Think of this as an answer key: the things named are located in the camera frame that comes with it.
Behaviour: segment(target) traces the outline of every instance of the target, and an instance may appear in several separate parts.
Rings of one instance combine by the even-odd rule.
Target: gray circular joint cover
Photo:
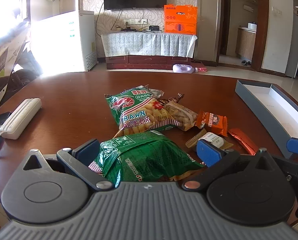
[[[30,151],[5,186],[1,202],[11,219],[50,224],[79,212],[88,195],[82,180],[52,170],[40,151]]]

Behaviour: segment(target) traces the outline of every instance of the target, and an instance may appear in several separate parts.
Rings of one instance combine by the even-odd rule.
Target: red wrapper
[[[239,128],[233,128],[230,129],[228,133],[239,142],[239,144],[248,152],[248,154],[256,154],[258,147],[243,131],[241,131]]]

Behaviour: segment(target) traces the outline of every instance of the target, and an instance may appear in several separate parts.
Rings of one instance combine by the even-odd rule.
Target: tablecloth
[[[164,32],[102,34],[106,57],[126,55],[193,57],[196,35]]]

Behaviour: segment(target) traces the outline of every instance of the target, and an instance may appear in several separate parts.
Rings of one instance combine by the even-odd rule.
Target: refrigerator
[[[43,76],[91,70],[97,63],[94,12],[72,11],[33,22],[31,51]]]
[[[289,58],[287,62],[285,75],[296,77],[298,70],[298,16],[294,14],[293,34],[291,38]]]

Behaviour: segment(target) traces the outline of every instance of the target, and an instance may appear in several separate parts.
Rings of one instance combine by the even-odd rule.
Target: orange box
[[[192,5],[165,5],[165,32],[195,35],[197,11]]]

